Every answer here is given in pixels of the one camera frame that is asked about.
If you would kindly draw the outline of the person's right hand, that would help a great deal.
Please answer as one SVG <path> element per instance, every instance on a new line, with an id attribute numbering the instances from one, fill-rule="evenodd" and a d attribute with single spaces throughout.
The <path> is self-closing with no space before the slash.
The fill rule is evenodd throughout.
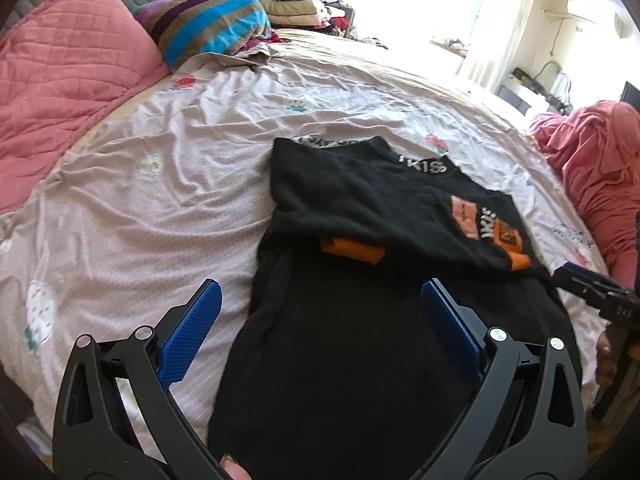
<path id="1" fill-rule="evenodd" d="M 612 360 L 612 344 L 608 335 L 603 332 L 597 341 L 597 383 L 602 388 L 608 388 L 617 375 L 617 365 Z"/>

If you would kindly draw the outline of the person's left hand thumb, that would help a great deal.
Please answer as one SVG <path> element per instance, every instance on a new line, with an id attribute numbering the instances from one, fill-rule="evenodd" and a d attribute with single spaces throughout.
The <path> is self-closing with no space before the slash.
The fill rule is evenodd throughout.
<path id="1" fill-rule="evenodd" d="M 248 472 L 231 455 L 222 456 L 220 464 L 232 480 L 252 480 Z"/>

